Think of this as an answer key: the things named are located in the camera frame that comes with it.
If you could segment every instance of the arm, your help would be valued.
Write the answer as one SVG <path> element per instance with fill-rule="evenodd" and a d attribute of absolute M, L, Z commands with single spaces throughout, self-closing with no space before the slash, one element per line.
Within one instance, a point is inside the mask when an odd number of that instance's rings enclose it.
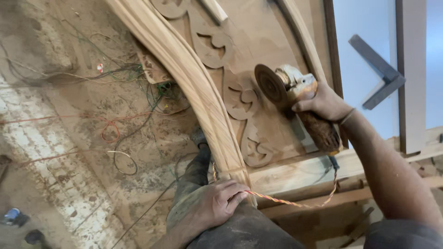
<path fill-rule="evenodd" d="M 336 122 L 343 120 L 352 110 L 325 82 L 319 82 L 317 96 L 298 102 L 292 109 L 296 112 L 312 110 Z M 429 188 L 365 117 L 353 111 L 342 127 L 363 165 L 374 199 L 385 217 L 414 220 L 443 233 L 443 218 Z"/>
<path fill-rule="evenodd" d="M 167 232 L 152 249 L 186 248 L 205 230 L 225 223 L 238 204 L 248 195 L 249 187 L 234 180 L 217 181 L 207 187 L 201 201 L 194 205 L 185 217 Z"/>

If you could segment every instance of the bracelet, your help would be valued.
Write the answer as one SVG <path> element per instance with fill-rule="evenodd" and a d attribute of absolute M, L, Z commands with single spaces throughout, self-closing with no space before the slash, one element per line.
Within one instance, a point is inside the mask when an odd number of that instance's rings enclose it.
<path fill-rule="evenodd" d="M 355 111 L 355 107 L 352 108 L 352 110 L 346 115 L 346 117 L 343 118 L 343 120 L 338 125 L 344 124 L 346 122 L 346 120 L 348 120 L 352 116 L 354 111 Z"/>

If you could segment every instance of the grinder body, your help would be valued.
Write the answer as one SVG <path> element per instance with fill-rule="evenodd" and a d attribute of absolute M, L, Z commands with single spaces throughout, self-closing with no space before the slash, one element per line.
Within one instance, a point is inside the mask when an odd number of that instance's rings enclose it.
<path fill-rule="evenodd" d="M 275 71 L 259 64 L 255 68 L 257 83 L 265 96 L 280 111 L 293 113 L 291 107 L 301 100 L 317 94 L 317 81 L 312 74 L 303 75 L 291 65 L 282 65 Z M 342 150 L 342 141 L 334 125 L 312 111 L 299 112 L 298 116 L 317 148 L 329 156 Z"/>

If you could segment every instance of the wooden strip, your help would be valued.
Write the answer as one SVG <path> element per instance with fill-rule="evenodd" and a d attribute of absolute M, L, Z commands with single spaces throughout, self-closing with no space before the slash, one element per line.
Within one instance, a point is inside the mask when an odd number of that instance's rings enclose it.
<path fill-rule="evenodd" d="M 341 98 L 344 98 L 340 57 L 338 55 L 337 30 L 335 29 L 334 2 L 333 0 L 323 0 L 323 6 L 325 10 L 326 33 L 332 70 L 332 86 L 334 87 L 334 92 Z M 340 137 L 343 147 L 349 148 L 348 136 L 342 128 L 340 128 Z"/>
<path fill-rule="evenodd" d="M 228 18 L 228 15 L 220 7 L 216 0 L 200 0 L 206 9 L 211 13 L 214 20 L 221 24 L 224 20 Z"/>
<path fill-rule="evenodd" d="M 108 0 L 131 32 L 171 73 L 200 122 L 217 169 L 250 186 L 246 166 L 222 98 L 196 53 L 149 0 Z"/>
<path fill-rule="evenodd" d="M 418 161 L 433 156 L 443 155 L 443 144 L 439 142 L 443 126 L 426 131 L 426 147 L 421 153 L 405 158 L 408 162 Z M 387 140 L 392 147 L 398 138 Z M 353 149 L 344 150 L 335 156 L 340 169 L 338 178 L 363 174 L 363 166 Z M 264 195 L 274 195 L 309 185 L 329 182 L 334 179 L 327 157 L 316 157 L 296 163 L 274 163 L 262 168 L 248 168 L 252 190 Z"/>
<path fill-rule="evenodd" d="M 441 177 L 441 176 L 427 177 L 427 178 L 424 178 L 423 181 L 425 181 L 425 183 L 430 188 L 443 187 L 443 177 Z M 296 206 L 292 206 L 292 205 L 280 205 L 280 206 L 261 209 L 260 211 L 264 215 L 266 215 L 268 218 L 273 219 L 273 218 L 277 218 L 277 217 L 288 215 L 288 214 L 298 213 L 301 211 L 324 209 L 324 208 L 329 208 L 329 207 L 333 207 L 333 206 L 339 206 L 341 204 L 345 204 L 345 203 L 349 203 L 349 202 L 366 200 L 369 198 L 372 198 L 371 190 L 369 189 L 369 187 L 365 187 L 365 188 L 359 189 L 359 190 L 353 190 L 353 191 L 349 191 L 349 192 L 335 194 L 332 197 L 331 201 L 327 205 L 325 205 L 323 207 L 319 207 L 319 208 L 308 209 L 305 207 L 300 208 L 300 207 L 296 207 Z M 315 205 L 315 204 L 319 204 L 319 203 L 324 202 L 325 199 L 327 199 L 327 196 L 304 200 L 304 201 L 301 201 L 298 203 L 306 204 L 306 205 Z"/>
<path fill-rule="evenodd" d="M 318 81 L 326 82 L 325 73 L 323 72 L 322 64 L 315 48 L 315 44 L 312 41 L 309 30 L 306 27 L 302 15 L 294 0 L 278 0 L 277 2 L 288 19 L 289 25 L 293 29 L 292 31 L 295 33 L 299 41 L 301 41 L 301 47 L 304 53 L 307 54 L 307 63 L 312 74 Z"/>
<path fill-rule="evenodd" d="M 398 71 L 406 83 L 398 89 L 400 149 L 419 152 L 426 130 L 426 1 L 397 0 Z"/>

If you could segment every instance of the grinder disc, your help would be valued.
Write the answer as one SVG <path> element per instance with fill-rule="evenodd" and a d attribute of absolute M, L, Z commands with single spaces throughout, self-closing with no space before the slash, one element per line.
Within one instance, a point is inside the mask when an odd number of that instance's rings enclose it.
<path fill-rule="evenodd" d="M 263 64 L 255 66 L 254 73 L 258 86 L 265 96 L 276 105 L 285 105 L 288 94 L 280 77 Z"/>

